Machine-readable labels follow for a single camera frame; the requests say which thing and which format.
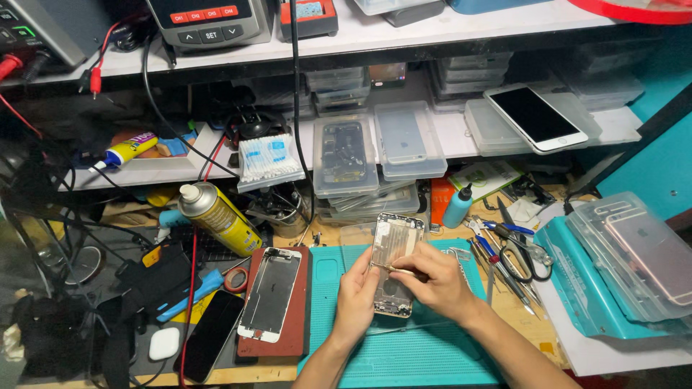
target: red button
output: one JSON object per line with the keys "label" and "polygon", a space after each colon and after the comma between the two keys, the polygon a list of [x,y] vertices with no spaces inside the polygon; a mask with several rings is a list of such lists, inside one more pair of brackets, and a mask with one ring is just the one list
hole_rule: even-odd
{"label": "red button", "polygon": [[202,12],[202,11],[192,11],[192,12],[188,12],[187,15],[188,15],[188,19],[189,19],[190,21],[198,21],[198,20],[204,20],[204,19],[206,19],[206,18],[204,17],[204,12]]}
{"label": "red button", "polygon": [[189,21],[188,16],[185,15],[184,12],[179,14],[171,14],[171,20],[173,23],[187,23]]}
{"label": "red button", "polygon": [[209,8],[208,10],[202,11],[207,19],[214,19],[215,17],[221,17],[221,11],[218,8]]}
{"label": "red button", "polygon": [[221,7],[221,16],[235,16],[238,15],[238,8],[236,6]]}

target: hand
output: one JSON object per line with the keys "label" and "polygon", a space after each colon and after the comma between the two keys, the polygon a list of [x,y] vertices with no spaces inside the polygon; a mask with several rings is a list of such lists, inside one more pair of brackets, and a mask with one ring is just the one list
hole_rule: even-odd
{"label": "hand", "polygon": [[341,276],[334,328],[329,335],[339,347],[350,351],[364,335],[375,314],[373,299],[380,280],[377,267],[370,269],[369,247]]}
{"label": "hand", "polygon": [[459,269],[459,261],[452,255],[419,242],[412,254],[395,260],[392,266],[428,275],[430,279],[425,283],[404,273],[391,272],[390,278],[407,286],[418,301],[438,314],[455,320],[461,327],[467,327],[478,317],[478,307],[483,302],[469,289]]}

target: scissors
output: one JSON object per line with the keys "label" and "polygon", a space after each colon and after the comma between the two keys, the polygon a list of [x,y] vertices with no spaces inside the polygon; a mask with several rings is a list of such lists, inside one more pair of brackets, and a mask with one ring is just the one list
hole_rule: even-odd
{"label": "scissors", "polygon": [[553,266],[552,266],[552,259],[546,260],[543,262],[545,265],[548,274],[545,277],[541,277],[540,275],[536,274],[536,268],[534,266],[534,261],[531,259],[531,256],[529,253],[523,248],[518,246],[515,242],[513,241],[518,241],[520,244],[527,244],[526,237],[524,236],[524,233],[526,233],[524,230],[527,230],[527,228],[522,228],[519,226],[514,225],[514,221],[512,220],[512,217],[509,215],[509,212],[507,211],[507,207],[504,206],[502,201],[500,200],[500,197],[498,197],[498,208],[500,209],[500,215],[502,215],[502,221],[503,225],[507,227],[512,232],[512,238],[513,239],[507,239],[507,243],[505,244],[502,249],[500,249],[499,257],[500,261],[507,267],[508,269],[511,269],[512,266],[509,266],[509,258],[507,257],[507,251],[510,253],[513,253],[514,256],[517,258],[519,261],[519,265],[522,267],[524,272],[528,274],[528,277],[522,277],[520,274],[517,274],[515,271],[510,271],[510,275],[517,281],[522,282],[522,283],[528,283],[531,282],[532,280],[540,281],[540,282],[545,282],[550,279],[550,276],[552,275],[553,272]]}

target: tape roll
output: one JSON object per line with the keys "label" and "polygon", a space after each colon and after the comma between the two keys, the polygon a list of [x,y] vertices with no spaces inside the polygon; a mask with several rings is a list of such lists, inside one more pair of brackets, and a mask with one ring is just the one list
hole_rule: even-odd
{"label": "tape roll", "polygon": [[[238,287],[234,288],[233,284],[231,284],[231,282],[233,281],[233,277],[235,277],[236,275],[239,275],[239,274],[245,275],[245,280],[243,280],[243,283],[240,284]],[[245,288],[248,286],[248,278],[249,278],[249,274],[248,274],[247,269],[245,269],[244,267],[238,266],[237,268],[232,269],[231,271],[226,273],[226,277],[224,278],[224,287],[226,288],[226,290],[228,290],[231,293],[238,293],[240,291],[245,290]]]}

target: teal repair mat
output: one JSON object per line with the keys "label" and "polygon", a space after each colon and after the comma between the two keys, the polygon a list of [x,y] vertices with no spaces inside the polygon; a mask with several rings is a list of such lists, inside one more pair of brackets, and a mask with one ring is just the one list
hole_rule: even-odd
{"label": "teal repair mat", "polygon": [[[463,239],[430,242],[446,251],[465,248]],[[315,247],[310,315],[310,355],[331,332],[336,312],[339,278],[367,245]],[[462,261],[473,293],[485,300],[484,285],[473,261]],[[394,332],[373,334],[385,329]],[[500,373],[490,356],[455,323],[415,302],[410,318],[375,314],[369,335],[356,347],[339,388],[482,385],[499,383]],[[298,372],[307,362],[298,364]]]}

